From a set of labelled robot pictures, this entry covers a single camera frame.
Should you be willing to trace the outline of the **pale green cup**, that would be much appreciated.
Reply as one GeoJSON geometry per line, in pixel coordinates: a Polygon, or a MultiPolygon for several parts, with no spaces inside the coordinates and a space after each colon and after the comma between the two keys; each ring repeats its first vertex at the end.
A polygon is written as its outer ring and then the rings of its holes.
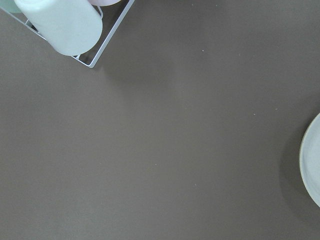
{"type": "Polygon", "coordinates": [[[15,4],[62,55],[81,55],[101,37],[102,19],[87,0],[16,0],[15,4]]]}

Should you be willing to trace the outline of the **pale pink cup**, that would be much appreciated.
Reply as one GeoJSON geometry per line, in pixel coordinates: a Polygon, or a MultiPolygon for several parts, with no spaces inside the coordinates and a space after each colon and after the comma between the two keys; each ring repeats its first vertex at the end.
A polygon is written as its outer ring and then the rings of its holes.
{"type": "Polygon", "coordinates": [[[106,7],[119,3],[121,0],[88,0],[91,5],[106,7]]]}

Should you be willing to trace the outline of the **cream round plate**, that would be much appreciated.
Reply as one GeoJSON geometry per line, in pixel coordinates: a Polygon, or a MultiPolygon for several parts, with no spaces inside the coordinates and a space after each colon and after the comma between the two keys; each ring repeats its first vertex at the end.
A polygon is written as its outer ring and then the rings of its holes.
{"type": "Polygon", "coordinates": [[[320,206],[320,114],[307,127],[299,149],[299,170],[304,187],[320,206]]]}

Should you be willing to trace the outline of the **mint green cup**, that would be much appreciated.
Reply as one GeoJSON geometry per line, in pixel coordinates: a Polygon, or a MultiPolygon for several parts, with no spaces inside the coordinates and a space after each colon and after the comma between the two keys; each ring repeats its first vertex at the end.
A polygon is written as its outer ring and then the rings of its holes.
{"type": "Polygon", "coordinates": [[[0,8],[13,14],[21,13],[14,0],[0,0],[0,8]]]}

